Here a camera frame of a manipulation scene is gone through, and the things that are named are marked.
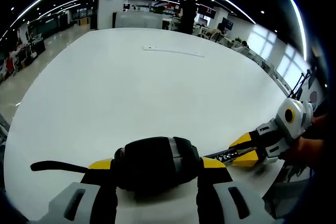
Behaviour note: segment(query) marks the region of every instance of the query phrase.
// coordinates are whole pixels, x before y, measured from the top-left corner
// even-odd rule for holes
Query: person
[[[194,21],[197,15],[197,6],[193,0],[185,0],[180,8],[181,23],[177,31],[192,34]]]
[[[247,45],[247,42],[245,40],[243,40],[242,46],[240,47],[234,47],[232,48],[233,50],[235,50],[236,52],[240,52],[244,47],[247,47],[249,49],[249,46]]]
[[[224,33],[225,26],[222,23],[219,23],[217,28],[211,29],[205,33],[205,36],[207,39],[210,39],[210,37],[215,33]]]

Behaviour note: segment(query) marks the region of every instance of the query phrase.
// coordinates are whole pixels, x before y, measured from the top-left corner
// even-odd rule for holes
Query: office desk
[[[153,136],[183,137],[200,155],[215,153],[268,122],[284,99],[254,62],[206,39],[159,29],[90,31],[64,49],[22,99],[6,144],[7,194],[28,219],[37,220],[83,175],[32,172],[34,162],[88,167]],[[228,170],[263,196],[281,167],[277,161],[263,172]],[[197,179],[146,202],[118,189],[116,223],[194,224],[196,193]]]

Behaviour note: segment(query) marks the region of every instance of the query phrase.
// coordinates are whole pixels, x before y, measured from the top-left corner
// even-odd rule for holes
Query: window
[[[291,88],[294,88],[301,73],[305,74],[307,69],[309,69],[309,65],[304,61],[302,56],[290,45],[287,45],[285,54],[277,67],[277,72]]]
[[[247,44],[250,49],[266,60],[273,49],[273,44],[276,39],[277,36],[269,30],[262,26],[254,25],[248,37]]]

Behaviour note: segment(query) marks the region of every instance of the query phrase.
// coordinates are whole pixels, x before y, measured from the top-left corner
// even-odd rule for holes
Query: white wall
[[[28,44],[28,40],[26,38],[26,32],[28,31],[28,24],[27,23],[23,23],[18,31],[18,37],[21,39],[22,43]]]
[[[232,30],[228,31],[227,36],[230,39],[239,37],[241,40],[247,41],[254,24],[231,15],[228,15],[227,19],[233,23]]]
[[[214,9],[216,10],[216,15],[214,19],[210,20],[210,28],[217,28],[218,24],[222,22],[223,18],[227,18],[227,15],[229,14],[227,11],[220,7],[215,7]]]
[[[99,0],[98,2],[98,29],[112,27],[113,12],[122,12],[124,0]]]
[[[274,69],[277,69],[282,56],[285,54],[286,46],[286,43],[284,43],[282,40],[278,38],[276,39],[271,54],[266,60],[269,66],[273,64]]]
[[[70,10],[66,10],[65,14],[68,15],[68,25],[70,24]]]

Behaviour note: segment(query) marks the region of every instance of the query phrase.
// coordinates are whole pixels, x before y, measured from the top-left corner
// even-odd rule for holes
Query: computer monitor
[[[198,18],[198,23],[205,26],[208,25],[208,21],[205,18]]]
[[[222,23],[224,24],[225,28],[232,30],[233,23],[230,20],[223,18]]]
[[[124,4],[124,9],[130,9],[131,4],[130,3],[125,3]]]
[[[215,18],[216,10],[208,8],[204,5],[199,5],[198,6],[198,13],[203,14],[203,15],[209,17],[209,18]]]

